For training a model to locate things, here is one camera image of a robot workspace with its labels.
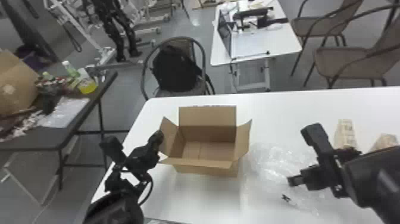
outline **table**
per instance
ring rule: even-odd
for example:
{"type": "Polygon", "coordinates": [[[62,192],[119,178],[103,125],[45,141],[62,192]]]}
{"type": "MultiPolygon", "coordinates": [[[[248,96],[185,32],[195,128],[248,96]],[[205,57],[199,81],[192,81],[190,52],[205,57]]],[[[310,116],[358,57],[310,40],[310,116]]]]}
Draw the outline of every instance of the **table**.
{"type": "Polygon", "coordinates": [[[103,154],[103,164],[70,164],[66,163],[68,155],[63,156],[61,150],[70,142],[74,135],[100,134],[104,138],[106,133],[128,132],[128,130],[105,130],[103,125],[103,115],[101,98],[107,89],[117,78],[118,73],[113,73],[101,83],[95,92],[85,96],[90,101],[83,107],[79,114],[72,120],[66,128],[36,127],[27,132],[27,135],[10,141],[0,143],[0,151],[29,152],[29,151],[54,151],[58,153],[60,167],[57,171],[59,175],[59,189],[63,188],[63,174],[65,167],[103,167],[107,170],[107,158],[103,154]],[[80,131],[79,127],[85,121],[94,107],[98,105],[100,130],[80,131]]]}
{"type": "MultiPolygon", "coordinates": [[[[367,152],[381,133],[400,136],[400,87],[334,89],[322,91],[270,92],[178,98],[150,99],[138,115],[123,142],[124,153],[144,145],[165,116],[178,122],[178,107],[191,105],[235,105],[237,124],[253,119],[250,150],[257,144],[287,145],[313,151],[304,142],[300,130],[319,122],[332,141],[339,119],[352,119],[359,150],[367,152]]],[[[92,202],[105,195],[100,183],[92,202]]],[[[332,209],[319,216],[294,209],[284,202],[252,200],[241,178],[177,173],[166,164],[149,171],[154,189],[142,206],[146,217],[186,223],[300,223],[344,224],[381,223],[372,210],[356,207],[350,199],[334,200],[332,209]]],[[[123,174],[132,184],[136,179],[123,174]]]]}
{"type": "MultiPolygon", "coordinates": [[[[257,0],[259,2],[266,2],[268,7],[274,7],[273,13],[274,13],[274,18],[286,18],[285,13],[282,10],[281,5],[279,4],[278,0],[257,0]]],[[[247,4],[247,0],[244,1],[238,1],[240,2],[241,6],[243,5],[243,2],[247,4]]],[[[215,9],[215,21],[213,24],[216,24],[216,21],[218,21],[219,17],[219,11],[221,8],[225,7],[225,4],[221,4],[216,7],[215,9]]],[[[230,17],[236,12],[237,10],[232,10],[229,14],[230,17]]],[[[270,54],[264,54],[264,55],[255,55],[255,56],[250,56],[250,57],[245,57],[245,58],[240,58],[236,60],[235,62],[232,62],[228,52],[226,51],[226,48],[224,46],[224,43],[221,40],[220,35],[218,34],[217,31],[217,26],[214,26],[214,32],[212,35],[212,47],[211,47],[211,59],[210,63],[212,66],[223,66],[223,65],[230,65],[233,64],[235,67],[236,72],[233,72],[233,79],[234,79],[234,85],[232,86],[232,91],[237,92],[241,90],[246,90],[246,89],[254,89],[254,88],[267,88],[267,90],[270,88],[270,69],[268,68],[269,66],[269,61],[272,58],[281,56],[281,55],[286,55],[286,54],[294,54],[299,51],[301,51],[301,45],[299,43],[298,38],[296,37],[292,26],[290,23],[286,24],[281,24],[278,25],[278,28],[266,28],[266,29],[261,29],[257,30],[258,32],[265,32],[265,42],[263,45],[267,43],[267,48],[270,51],[270,54]],[[240,85],[239,83],[239,77],[241,75],[251,75],[252,73],[255,73],[259,71],[259,66],[257,66],[256,70],[250,70],[250,71],[240,71],[240,67],[243,69],[246,69],[249,67],[246,65],[250,61],[262,61],[262,65],[264,69],[262,72],[264,73],[265,81],[260,82],[260,83],[253,83],[249,85],[240,85]]],[[[260,45],[260,43],[253,43],[249,42],[249,46],[254,46],[257,47],[260,45]]]]}

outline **brown cardboard box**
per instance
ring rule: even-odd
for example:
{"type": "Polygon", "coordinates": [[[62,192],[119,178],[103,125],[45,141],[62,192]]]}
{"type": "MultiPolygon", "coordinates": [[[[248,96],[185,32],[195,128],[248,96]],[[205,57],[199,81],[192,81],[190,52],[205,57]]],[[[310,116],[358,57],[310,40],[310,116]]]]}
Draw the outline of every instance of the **brown cardboard box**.
{"type": "Polygon", "coordinates": [[[38,95],[38,74],[9,51],[0,52],[0,115],[27,109],[38,95]]]}
{"type": "Polygon", "coordinates": [[[160,147],[181,173],[238,175],[239,159],[249,151],[251,120],[236,126],[236,107],[180,107],[179,125],[163,118],[165,135],[160,147]]]}

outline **laptop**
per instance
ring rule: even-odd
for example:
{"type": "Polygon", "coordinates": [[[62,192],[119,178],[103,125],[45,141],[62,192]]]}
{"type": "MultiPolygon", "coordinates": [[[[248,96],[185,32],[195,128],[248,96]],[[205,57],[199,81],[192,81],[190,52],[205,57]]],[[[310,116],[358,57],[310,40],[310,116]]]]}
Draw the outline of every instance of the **laptop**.
{"type": "Polygon", "coordinates": [[[265,32],[236,33],[226,22],[221,10],[217,30],[231,59],[265,54],[268,51],[267,43],[263,41],[265,32]]]}

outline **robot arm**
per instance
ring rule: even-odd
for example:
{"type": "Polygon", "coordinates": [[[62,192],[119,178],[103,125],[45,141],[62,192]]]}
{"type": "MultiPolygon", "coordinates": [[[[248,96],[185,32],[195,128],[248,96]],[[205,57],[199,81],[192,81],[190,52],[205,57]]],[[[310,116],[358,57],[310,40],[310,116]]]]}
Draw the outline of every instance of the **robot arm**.
{"type": "Polygon", "coordinates": [[[329,187],[336,198],[350,197],[359,207],[371,207],[384,223],[400,223],[399,146],[361,155],[353,148],[334,150],[319,123],[301,133],[318,164],[288,177],[290,186],[305,184],[310,191],[329,187]]]}
{"type": "Polygon", "coordinates": [[[164,135],[158,130],[146,145],[136,148],[128,157],[122,152],[123,146],[115,136],[107,137],[100,143],[104,153],[115,163],[105,181],[105,191],[110,193],[91,205],[84,224],[143,223],[140,206],[148,199],[153,188],[153,180],[147,171],[158,163],[158,148],[163,140],[164,135]],[[122,179],[121,173],[124,172],[133,174],[139,183],[133,186],[128,180],[122,179]],[[138,202],[149,183],[151,186],[147,196],[138,202]]]}

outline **black backpack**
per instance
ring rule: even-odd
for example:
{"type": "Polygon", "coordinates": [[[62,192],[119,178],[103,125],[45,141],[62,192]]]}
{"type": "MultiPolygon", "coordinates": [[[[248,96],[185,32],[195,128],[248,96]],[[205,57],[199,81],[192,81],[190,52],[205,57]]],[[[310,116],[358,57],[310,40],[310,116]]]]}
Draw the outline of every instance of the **black backpack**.
{"type": "Polygon", "coordinates": [[[181,49],[171,45],[163,47],[154,58],[152,72],[160,89],[171,92],[193,89],[202,73],[181,49]]]}

